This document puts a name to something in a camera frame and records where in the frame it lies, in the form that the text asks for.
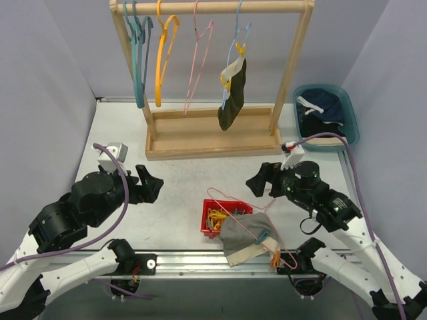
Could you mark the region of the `grey underwear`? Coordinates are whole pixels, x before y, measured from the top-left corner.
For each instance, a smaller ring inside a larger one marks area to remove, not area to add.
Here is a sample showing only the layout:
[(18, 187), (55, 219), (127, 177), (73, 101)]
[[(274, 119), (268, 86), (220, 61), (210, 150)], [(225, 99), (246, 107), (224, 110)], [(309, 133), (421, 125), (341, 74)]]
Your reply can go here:
[[(256, 239), (263, 231), (268, 231), (269, 235), (260, 245), (256, 245)], [(219, 239), (230, 267), (264, 253), (269, 253), (272, 258), (276, 251), (281, 250), (276, 230), (265, 213), (228, 217), (222, 223)]]

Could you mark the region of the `light blue wire hanger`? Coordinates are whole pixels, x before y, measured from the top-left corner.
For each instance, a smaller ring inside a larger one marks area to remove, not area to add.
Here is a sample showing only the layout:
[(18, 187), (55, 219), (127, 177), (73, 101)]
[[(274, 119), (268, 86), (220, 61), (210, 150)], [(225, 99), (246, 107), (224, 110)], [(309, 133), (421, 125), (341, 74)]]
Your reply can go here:
[[(240, 13), (241, 13), (241, 6), (243, 1), (239, 1), (238, 7), (236, 10), (236, 27), (234, 31), (234, 38), (232, 40), (232, 43), (230, 45), (230, 48), (228, 50), (228, 56), (227, 56), (227, 62), (225, 69), (220, 73), (220, 77), (233, 77), (238, 71), (238, 67), (241, 67), (241, 63), (245, 57), (242, 57), (238, 51), (236, 50), (236, 43), (239, 43), (240, 45), (246, 44), (248, 42), (248, 37), (252, 28), (252, 23), (249, 22), (246, 25), (242, 25), (240, 23)], [(223, 88), (222, 93), (222, 104), (221, 107), (224, 108), (225, 100), (230, 94), (230, 92), (227, 92)]]

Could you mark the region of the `teal clip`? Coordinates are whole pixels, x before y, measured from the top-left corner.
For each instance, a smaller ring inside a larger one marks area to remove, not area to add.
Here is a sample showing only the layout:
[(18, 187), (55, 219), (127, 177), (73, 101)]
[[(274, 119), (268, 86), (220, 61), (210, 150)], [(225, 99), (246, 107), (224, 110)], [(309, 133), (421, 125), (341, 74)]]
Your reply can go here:
[(269, 235), (269, 232), (268, 232), (268, 231), (263, 231), (263, 232), (261, 233), (261, 235), (256, 239), (255, 244), (256, 244), (256, 245), (260, 245), (263, 241), (265, 241), (265, 240), (266, 240), (266, 238), (268, 237), (268, 235)]

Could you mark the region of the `dark olive underwear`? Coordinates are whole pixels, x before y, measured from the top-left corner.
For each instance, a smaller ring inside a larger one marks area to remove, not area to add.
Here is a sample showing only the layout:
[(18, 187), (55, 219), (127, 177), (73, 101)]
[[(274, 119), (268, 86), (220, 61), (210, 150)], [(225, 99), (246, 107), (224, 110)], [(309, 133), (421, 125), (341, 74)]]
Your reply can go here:
[(233, 124), (244, 105), (244, 87), (246, 84), (247, 63), (244, 59), (239, 71), (232, 77), (231, 92), (225, 100), (224, 108), (218, 109), (218, 122), (222, 131), (227, 131)]

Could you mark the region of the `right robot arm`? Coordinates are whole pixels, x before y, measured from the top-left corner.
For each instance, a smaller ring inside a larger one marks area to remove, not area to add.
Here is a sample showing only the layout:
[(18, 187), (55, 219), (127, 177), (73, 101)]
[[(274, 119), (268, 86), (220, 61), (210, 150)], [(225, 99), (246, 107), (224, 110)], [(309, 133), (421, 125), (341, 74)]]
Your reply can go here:
[(361, 263), (355, 265), (311, 237), (296, 250), (300, 271), (317, 271), (333, 278), (363, 299), (377, 319), (417, 319), (421, 315), (426, 308), (426, 282), (382, 244), (349, 197), (321, 180), (317, 163), (302, 161), (282, 169), (280, 163), (265, 162), (246, 181), (256, 197), (263, 195), (267, 183), (272, 186), (271, 197), (286, 197), (307, 211)]

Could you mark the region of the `pink wire hanger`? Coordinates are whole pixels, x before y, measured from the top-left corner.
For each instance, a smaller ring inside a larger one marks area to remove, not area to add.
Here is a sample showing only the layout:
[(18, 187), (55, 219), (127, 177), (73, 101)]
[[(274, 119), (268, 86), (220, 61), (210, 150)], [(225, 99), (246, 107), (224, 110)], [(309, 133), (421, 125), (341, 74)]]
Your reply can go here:
[(189, 82), (185, 102), (183, 107), (183, 114), (187, 115), (189, 107), (195, 95), (195, 91), (199, 84), (203, 68), (209, 52), (211, 38), (214, 30), (214, 20), (211, 19), (204, 29), (197, 26), (197, 10), (200, 1), (195, 1), (193, 6), (193, 30), (195, 35), (195, 46), (193, 50), (193, 60), (191, 63), (191, 71), (189, 74)]
[(272, 199), (263, 207), (249, 204), (252, 209), (258, 210), (249, 215), (236, 215), (223, 205), (220, 206), (227, 215), (220, 229), (220, 240), (230, 267), (269, 253), (270, 268), (297, 269), (296, 257), (286, 248), (280, 233), (268, 215), (268, 210), (274, 202)]

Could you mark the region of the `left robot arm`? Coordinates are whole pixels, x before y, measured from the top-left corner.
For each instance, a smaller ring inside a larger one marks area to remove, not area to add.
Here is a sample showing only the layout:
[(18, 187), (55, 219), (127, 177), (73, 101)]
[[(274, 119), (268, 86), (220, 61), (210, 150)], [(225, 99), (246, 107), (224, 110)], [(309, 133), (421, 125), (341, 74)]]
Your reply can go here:
[(137, 165), (137, 176), (120, 177), (104, 169), (88, 173), (69, 193), (46, 205), (1, 270), (1, 318), (34, 319), (58, 296), (104, 274), (127, 274), (137, 267), (137, 256), (125, 239), (113, 239), (98, 253), (66, 267), (48, 271), (52, 254), (68, 251), (87, 237), (125, 203), (154, 203), (163, 180)]

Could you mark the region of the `orange clip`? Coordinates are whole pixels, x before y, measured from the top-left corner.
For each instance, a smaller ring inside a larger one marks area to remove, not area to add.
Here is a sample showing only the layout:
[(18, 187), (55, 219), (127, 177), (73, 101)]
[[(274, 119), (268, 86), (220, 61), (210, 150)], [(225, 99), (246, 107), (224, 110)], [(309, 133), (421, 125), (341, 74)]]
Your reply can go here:
[(276, 251), (270, 261), (270, 267), (272, 269), (277, 269), (280, 267), (280, 261), (281, 261), (281, 252)]

